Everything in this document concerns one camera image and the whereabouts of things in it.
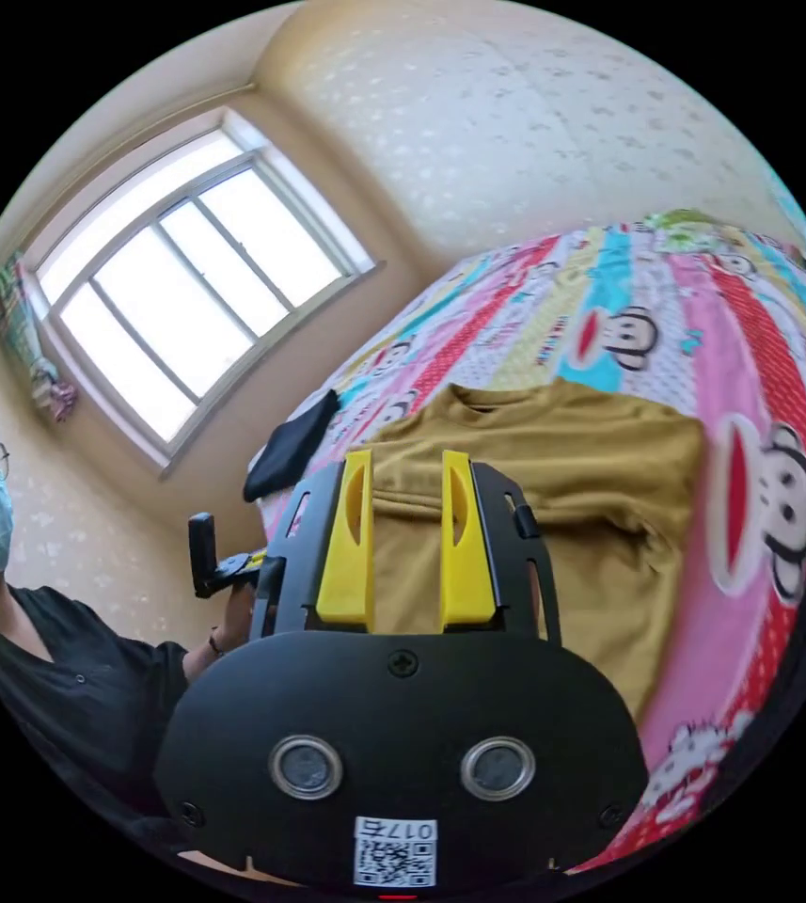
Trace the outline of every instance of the colorful bedsheet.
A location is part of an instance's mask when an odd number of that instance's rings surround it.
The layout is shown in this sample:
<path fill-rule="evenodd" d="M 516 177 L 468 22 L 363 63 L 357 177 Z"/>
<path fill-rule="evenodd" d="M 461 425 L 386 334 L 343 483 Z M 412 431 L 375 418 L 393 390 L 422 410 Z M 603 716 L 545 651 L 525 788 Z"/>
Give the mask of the colorful bedsheet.
<path fill-rule="evenodd" d="M 699 418 L 710 449 L 671 647 L 640 735 L 651 781 L 609 849 L 686 825 L 762 706 L 806 579 L 806 272 L 797 251 L 706 217 L 651 217 L 466 261 L 348 360 L 308 473 L 448 383 L 562 377 Z M 289 493 L 264 499 L 268 536 Z"/>

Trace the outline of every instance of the label sticker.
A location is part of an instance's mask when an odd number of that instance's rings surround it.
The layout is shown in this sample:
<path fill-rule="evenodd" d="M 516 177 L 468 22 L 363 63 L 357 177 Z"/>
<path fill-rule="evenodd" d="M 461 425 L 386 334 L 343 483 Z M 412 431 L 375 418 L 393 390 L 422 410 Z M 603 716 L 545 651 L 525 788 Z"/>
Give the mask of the label sticker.
<path fill-rule="evenodd" d="M 436 821 L 359 816 L 354 873 L 361 887 L 434 887 Z"/>

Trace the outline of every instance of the qr code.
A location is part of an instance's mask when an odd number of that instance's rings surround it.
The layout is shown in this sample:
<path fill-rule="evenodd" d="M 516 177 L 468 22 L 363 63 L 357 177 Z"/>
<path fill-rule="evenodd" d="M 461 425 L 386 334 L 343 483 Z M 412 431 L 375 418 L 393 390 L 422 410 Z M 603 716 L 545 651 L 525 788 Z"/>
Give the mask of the qr code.
<path fill-rule="evenodd" d="M 356 839 L 356 884 L 374 887 L 433 887 L 435 844 Z"/>

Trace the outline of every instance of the hand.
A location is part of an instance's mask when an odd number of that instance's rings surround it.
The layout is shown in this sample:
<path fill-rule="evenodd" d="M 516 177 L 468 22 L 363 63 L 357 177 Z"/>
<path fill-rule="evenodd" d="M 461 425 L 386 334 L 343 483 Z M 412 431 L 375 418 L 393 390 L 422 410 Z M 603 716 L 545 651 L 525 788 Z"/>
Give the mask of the hand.
<path fill-rule="evenodd" d="M 214 642 L 221 652 L 230 652 L 248 641 L 254 605 L 255 591 L 250 584 L 236 584 L 232 587 L 224 608 L 224 620 L 214 631 Z"/>

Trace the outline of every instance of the screw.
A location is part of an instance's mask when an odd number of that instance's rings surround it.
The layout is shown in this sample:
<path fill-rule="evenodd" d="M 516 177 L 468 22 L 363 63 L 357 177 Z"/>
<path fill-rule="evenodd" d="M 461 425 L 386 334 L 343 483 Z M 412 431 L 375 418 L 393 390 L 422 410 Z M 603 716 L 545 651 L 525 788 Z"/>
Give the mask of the screw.
<path fill-rule="evenodd" d="M 180 818 L 189 825 L 190 828 L 201 828 L 205 824 L 205 816 L 198 806 L 194 806 L 191 802 L 181 803 Z"/>
<path fill-rule="evenodd" d="M 419 669 L 419 660 L 415 653 L 399 649 L 390 656 L 387 666 L 394 677 L 411 677 Z"/>
<path fill-rule="evenodd" d="M 611 806 L 607 806 L 607 808 L 600 813 L 600 827 L 607 829 L 615 828 L 616 825 L 622 822 L 623 818 L 624 813 L 622 811 L 622 806 L 614 803 Z"/>

